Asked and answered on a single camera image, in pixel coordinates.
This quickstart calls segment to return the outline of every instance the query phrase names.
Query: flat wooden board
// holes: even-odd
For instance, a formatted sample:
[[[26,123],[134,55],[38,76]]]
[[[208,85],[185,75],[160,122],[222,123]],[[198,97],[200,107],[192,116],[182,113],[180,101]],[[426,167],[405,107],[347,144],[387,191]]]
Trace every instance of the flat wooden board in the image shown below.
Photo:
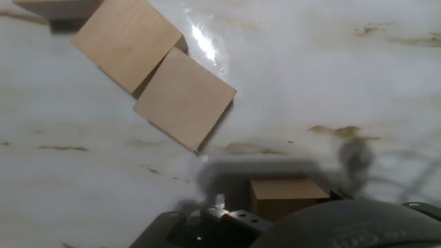
[[[236,90],[173,48],[133,110],[194,151]]]
[[[257,200],[321,199],[329,196],[307,178],[289,180],[251,180]]]
[[[72,44],[132,94],[182,40],[146,0],[106,0]]]
[[[12,2],[27,11],[56,21],[89,18],[103,0],[13,0]]]

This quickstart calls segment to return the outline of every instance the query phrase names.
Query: wooden block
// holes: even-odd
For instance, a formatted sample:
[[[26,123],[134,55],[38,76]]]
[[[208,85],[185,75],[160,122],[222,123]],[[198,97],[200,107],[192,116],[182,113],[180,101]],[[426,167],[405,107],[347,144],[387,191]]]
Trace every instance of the wooden block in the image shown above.
[[[329,198],[312,180],[251,180],[252,212],[277,222]]]
[[[72,40],[82,53],[130,94],[183,35],[146,0],[106,0]]]
[[[85,19],[103,0],[12,0],[23,9],[49,20]]]
[[[133,110],[194,151],[236,90],[173,48]]]

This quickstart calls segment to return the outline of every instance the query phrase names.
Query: stain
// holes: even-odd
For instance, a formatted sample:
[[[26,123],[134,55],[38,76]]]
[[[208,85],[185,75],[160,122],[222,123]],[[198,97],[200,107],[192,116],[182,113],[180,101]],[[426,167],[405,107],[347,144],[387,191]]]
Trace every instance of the stain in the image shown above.
[[[63,245],[65,248],[76,248],[76,247],[70,246],[66,243],[61,243],[61,245]]]
[[[276,150],[274,150],[274,149],[269,149],[269,148],[265,148],[265,149],[263,149],[262,151],[260,151],[259,153],[261,153],[261,154],[279,154],[279,155],[287,155],[287,153],[285,153],[285,152],[279,152],[279,151],[276,151]]]
[[[251,28],[251,29],[256,29],[256,26],[251,25],[251,24],[247,24],[246,26],[247,26],[248,28]]]
[[[40,147],[38,147],[37,149],[55,149],[55,150],[59,150],[59,151],[65,151],[65,150],[74,150],[74,151],[80,151],[80,152],[88,152],[89,149],[86,149],[84,147],[61,147],[61,146],[47,146],[47,145],[42,145]]]
[[[142,141],[139,139],[131,138],[127,141],[125,144],[128,147],[136,147],[136,148],[144,148],[144,147],[152,147],[152,146],[159,146],[163,143],[163,141],[160,142],[148,142],[148,141]]]
[[[368,34],[371,34],[371,33],[375,32],[376,30],[378,30],[378,28],[365,28],[365,30],[362,33],[356,34],[356,36],[365,37]]]
[[[330,127],[324,125],[317,125],[315,127],[311,127],[308,131],[316,133],[316,134],[334,134],[335,130]]]
[[[49,21],[40,17],[33,17],[26,14],[14,14],[8,11],[0,11],[0,17],[7,17],[14,20],[35,23],[39,25],[49,25]]]
[[[389,38],[389,42],[416,47],[441,48],[441,34],[431,33],[430,36],[421,39]]]
[[[361,130],[361,128],[349,126],[336,129],[334,134],[340,138],[353,138],[357,135],[358,130]]]
[[[231,155],[244,155],[244,154],[278,154],[287,155],[286,152],[277,151],[268,147],[261,147],[255,144],[249,143],[230,143],[223,148],[228,154]]]
[[[155,169],[150,169],[150,168],[147,168],[151,173],[153,173],[153,174],[156,174],[156,175],[161,175],[157,170],[155,170]]]
[[[336,130],[324,126],[324,125],[317,125],[315,127],[309,128],[310,132],[314,132],[316,134],[330,134],[334,135],[338,138],[353,138],[359,141],[378,141],[380,138],[378,137],[370,137],[370,136],[359,136],[358,131],[361,130],[361,127],[356,126],[347,126],[338,128]]]

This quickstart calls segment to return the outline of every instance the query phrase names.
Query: white surface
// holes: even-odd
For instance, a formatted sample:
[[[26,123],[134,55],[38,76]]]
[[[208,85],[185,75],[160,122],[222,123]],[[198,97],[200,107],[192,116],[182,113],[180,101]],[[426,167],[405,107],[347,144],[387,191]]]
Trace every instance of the white surface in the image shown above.
[[[371,142],[379,154],[371,174],[397,183],[370,183],[367,195],[441,200],[441,169],[427,170],[441,151],[441,48],[408,45],[441,33],[439,1],[152,4],[190,55],[238,90],[207,151],[244,143],[338,169],[339,141],[308,129],[356,125],[381,138]],[[358,36],[369,23],[379,30]],[[0,145],[0,247],[128,247],[158,214],[200,197],[199,159],[137,116],[135,100],[72,37],[0,16],[0,143],[10,144]],[[381,155],[392,150],[429,158]],[[397,185],[420,187],[403,198]]]

